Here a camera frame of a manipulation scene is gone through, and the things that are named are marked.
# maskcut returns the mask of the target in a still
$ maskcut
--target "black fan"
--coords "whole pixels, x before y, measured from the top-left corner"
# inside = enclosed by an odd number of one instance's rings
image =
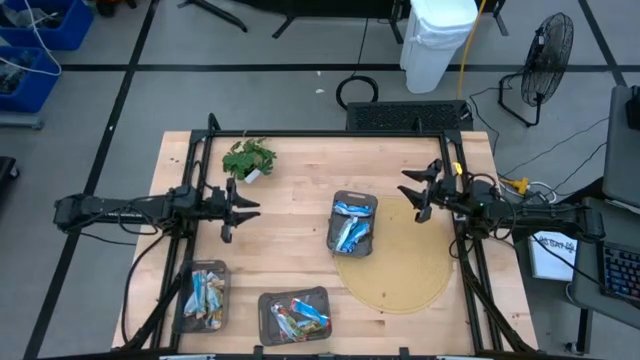
[[[573,46],[573,21],[563,13],[549,16],[536,30],[529,54],[522,70],[500,79],[498,104],[527,127],[540,122],[540,107],[556,92],[567,68]],[[522,76],[522,100],[535,106],[536,122],[525,120],[502,101],[504,82]]]

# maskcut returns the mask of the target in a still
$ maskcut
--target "wooden table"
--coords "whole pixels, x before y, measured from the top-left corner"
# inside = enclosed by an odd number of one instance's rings
[[[163,194],[169,187],[180,184],[189,136],[188,132],[165,133],[151,194]],[[224,186],[227,175],[222,172],[222,157],[237,140],[214,139],[208,175],[210,184]],[[463,133],[463,145],[469,171],[495,176],[486,133]],[[396,189],[398,185],[420,189],[421,185],[401,175],[400,171],[424,169],[440,158],[438,140],[281,137],[270,139],[268,147],[278,155],[273,174],[263,176],[251,185],[238,183],[241,196],[262,205],[262,216],[234,229],[232,244],[220,240],[220,222],[203,221],[199,226],[194,259],[223,260],[232,273],[229,322],[215,334],[183,335],[179,351],[252,353],[253,346],[260,344],[257,314],[260,294],[320,285],[329,291],[334,325],[332,336],[322,341],[265,347],[265,353],[393,355],[398,354],[399,347],[407,346],[414,355],[472,354],[463,281],[457,261],[453,262],[448,288],[433,305],[410,315],[392,315],[369,308],[351,296],[338,276],[325,243],[329,209],[337,190],[402,197]],[[454,158],[452,149],[450,146],[449,152]],[[434,207],[430,221],[441,222],[451,233],[451,239],[454,238],[448,211]],[[136,256],[153,240],[149,236],[140,237]],[[133,276],[127,311],[129,336],[156,305],[168,244],[169,240],[163,240],[149,252]],[[537,347],[513,249],[489,240],[484,245],[496,305],[522,338]],[[490,348],[487,317],[482,305],[479,302],[477,305],[484,347]],[[169,343],[174,312],[175,305],[171,305],[166,313],[162,346]],[[121,344],[118,330],[114,346]]]

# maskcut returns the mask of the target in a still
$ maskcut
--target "green plant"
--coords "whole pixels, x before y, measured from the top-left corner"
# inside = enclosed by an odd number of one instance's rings
[[[222,170],[238,180],[244,180],[253,169],[265,175],[271,174],[276,153],[265,149],[262,145],[266,139],[249,139],[233,144],[229,152],[222,158]]]

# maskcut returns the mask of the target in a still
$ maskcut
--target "blue bin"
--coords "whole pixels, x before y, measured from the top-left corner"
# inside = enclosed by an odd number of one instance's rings
[[[56,65],[41,48],[0,46],[0,56],[7,60],[12,56],[19,57],[23,51],[33,54],[31,69],[51,73],[58,71]],[[29,113],[40,111],[57,80],[58,76],[25,72],[12,94],[0,94],[0,110]]]
[[[4,4],[16,11],[27,8],[24,0],[6,0]],[[42,41],[50,50],[76,50],[80,47],[93,21],[91,10],[82,0],[29,0],[29,5],[32,9],[42,7],[65,11],[58,28],[38,28]],[[42,46],[30,28],[0,27],[0,36],[13,46]]]

